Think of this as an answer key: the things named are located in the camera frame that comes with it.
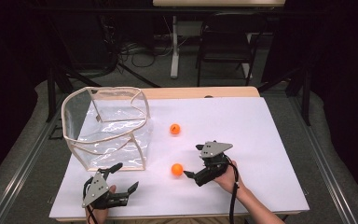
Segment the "tripod leg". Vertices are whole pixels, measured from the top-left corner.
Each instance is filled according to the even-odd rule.
[[[56,95],[55,95],[55,82],[52,68],[48,70],[48,119],[50,122],[56,112]]]
[[[289,85],[285,90],[287,96],[297,96],[298,92],[301,90],[301,87],[304,84],[304,74],[304,70],[301,69],[297,76],[292,77]]]
[[[273,81],[271,81],[271,82],[268,82],[268,83],[264,84],[264,85],[261,86],[261,87],[258,87],[257,89],[258,89],[259,92],[266,91],[266,90],[268,90],[269,88],[271,88],[271,87],[275,86],[276,84],[280,83],[281,81],[285,80],[286,78],[291,77],[291,76],[294,75],[296,72],[298,72],[298,70],[299,70],[299,68],[295,68],[295,69],[293,69],[292,71],[290,71],[290,72],[284,74],[283,76],[278,77],[278,78],[276,78],[275,80],[273,80]]]
[[[71,81],[63,71],[55,69],[52,70],[52,72],[54,72],[54,81],[62,92],[71,93],[74,90],[74,86],[72,86]]]
[[[301,115],[303,120],[310,126],[310,76],[309,70],[305,71]]]
[[[69,74],[71,77],[74,77],[76,79],[78,79],[79,81],[89,85],[89,86],[92,86],[92,87],[101,87],[100,84],[96,83],[96,82],[93,82],[91,80],[89,80],[88,78],[86,77],[83,77],[82,75],[80,75],[78,72],[66,67],[65,65],[61,64],[60,65],[60,68],[62,71],[64,71],[65,73]]]

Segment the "orange ball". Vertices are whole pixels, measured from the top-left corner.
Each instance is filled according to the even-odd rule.
[[[176,123],[172,124],[170,127],[170,132],[171,132],[171,134],[179,134],[179,132],[180,132],[179,124],[176,124]]]
[[[181,175],[183,173],[183,166],[176,163],[171,167],[171,171],[173,175]]]

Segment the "white tabletop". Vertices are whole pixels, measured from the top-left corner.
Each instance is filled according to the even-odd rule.
[[[155,7],[283,7],[285,0],[153,0]]]
[[[116,184],[117,192],[125,192],[139,181],[128,205],[110,209],[109,217],[227,215],[230,195],[216,183],[198,187],[185,175],[171,174],[176,162],[188,171],[201,170],[203,161],[195,145],[213,140],[233,144],[225,153],[237,161],[245,185],[272,212],[309,210],[264,98],[168,99],[149,100],[149,104],[154,131],[146,170],[116,172],[108,177],[108,184]],[[172,123],[181,125],[178,135],[170,134]],[[84,219],[82,189],[92,175],[72,156],[50,217]],[[236,203],[235,213],[244,214],[246,210]]]

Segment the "human arm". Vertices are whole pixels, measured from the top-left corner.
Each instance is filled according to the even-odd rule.
[[[110,192],[115,193],[116,192],[116,185],[112,185],[109,189]],[[107,215],[108,215],[108,209],[92,209],[92,214],[95,216],[95,218],[97,219],[97,223],[98,224],[104,224],[104,222],[107,219]],[[86,223],[87,224],[97,224],[94,222],[94,220],[92,220],[89,210],[86,208]]]
[[[234,169],[231,166],[228,166],[226,172],[214,180],[220,185],[225,191],[232,193],[235,175]],[[267,207],[262,204],[254,194],[246,188],[241,180],[241,176],[238,178],[238,190],[237,190],[237,199],[245,206],[250,215],[255,220],[255,223],[258,224],[275,224],[283,223],[283,221],[278,218],[275,214],[267,209]]]

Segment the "transparent plastic bin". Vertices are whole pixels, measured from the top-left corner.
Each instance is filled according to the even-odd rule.
[[[144,93],[132,87],[86,87],[62,104],[63,137],[86,170],[144,170],[153,131]]]

